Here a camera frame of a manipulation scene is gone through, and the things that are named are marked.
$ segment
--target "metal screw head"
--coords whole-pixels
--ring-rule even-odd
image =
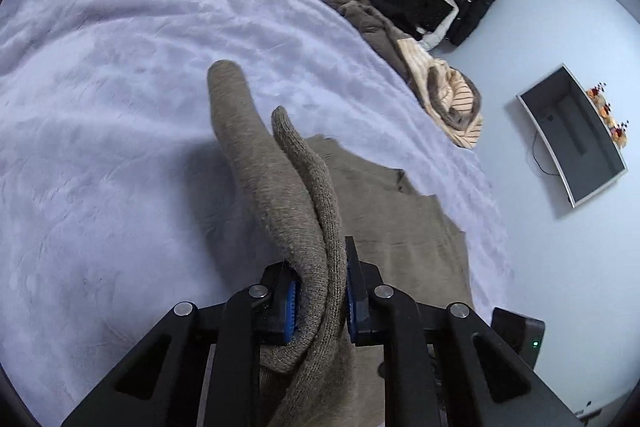
[[[249,295],[251,295],[254,299],[261,299],[262,297],[266,297],[267,293],[269,293],[269,289],[267,286],[263,286],[262,284],[254,284],[253,286],[249,286]]]
[[[178,302],[174,306],[174,313],[178,317],[186,317],[193,311],[193,305],[190,302]]]
[[[451,311],[451,315],[459,319],[464,319],[469,316],[469,307],[462,302],[456,302],[449,308],[449,311]]]
[[[391,286],[387,286],[386,284],[381,284],[380,286],[376,286],[373,290],[378,297],[381,299],[388,299],[391,295],[394,294],[394,289]]]

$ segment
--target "bedspread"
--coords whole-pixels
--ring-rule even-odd
[[[466,232],[476,309],[503,304],[505,231],[477,156],[320,1],[4,0],[0,360],[44,427],[176,302],[221,302],[278,257],[212,137],[220,58],[265,121],[283,105],[303,136],[437,194]]]

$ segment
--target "pile of clothes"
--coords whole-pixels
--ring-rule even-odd
[[[476,86],[428,50],[460,44],[494,0],[321,0],[347,19],[405,81],[456,145],[473,148],[482,129]]]
[[[271,114],[272,136],[236,63],[214,63],[207,84],[212,126],[246,211],[300,278],[293,340],[260,346],[256,425],[380,425],[384,349],[350,342],[344,236],[353,236],[359,259],[377,265],[385,283],[418,302],[472,307],[465,233],[404,171],[332,139],[303,139],[283,107]]]

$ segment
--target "white wall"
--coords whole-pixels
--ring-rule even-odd
[[[536,371],[573,411],[602,406],[640,378],[640,25],[615,0],[498,0],[437,54],[483,95],[478,153],[510,236],[511,306],[546,322]],[[614,116],[630,120],[629,172],[575,210],[533,162],[515,100],[562,62],[585,87],[606,82]],[[553,170],[540,140],[536,156]]]

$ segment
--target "black device with green light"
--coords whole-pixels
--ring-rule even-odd
[[[495,308],[491,328],[533,369],[545,334],[543,321]]]

